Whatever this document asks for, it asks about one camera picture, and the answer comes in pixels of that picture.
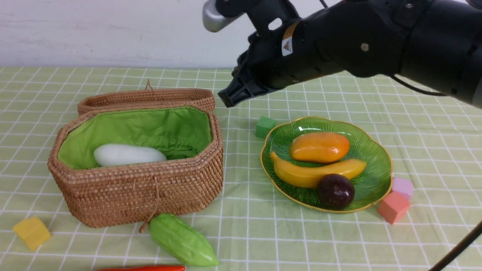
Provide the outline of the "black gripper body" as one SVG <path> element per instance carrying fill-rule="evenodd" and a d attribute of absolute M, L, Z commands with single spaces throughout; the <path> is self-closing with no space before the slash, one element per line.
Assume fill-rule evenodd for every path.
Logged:
<path fill-rule="evenodd" d="M 232 81 L 218 93 L 226 107 L 310 79 L 347 71 L 362 75 L 360 8 L 325 8 L 286 24 L 269 24 L 272 35 L 248 38 L 249 47 L 237 60 Z"/>

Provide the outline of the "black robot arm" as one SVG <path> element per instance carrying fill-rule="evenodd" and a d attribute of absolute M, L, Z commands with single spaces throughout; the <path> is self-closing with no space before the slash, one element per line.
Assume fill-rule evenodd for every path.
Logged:
<path fill-rule="evenodd" d="M 481 10 L 453 0 L 342 0 L 302 18 L 289 0 L 210 0 L 217 32 L 246 14 L 255 28 L 219 97 L 230 108 L 347 71 L 401 75 L 481 108 Z"/>

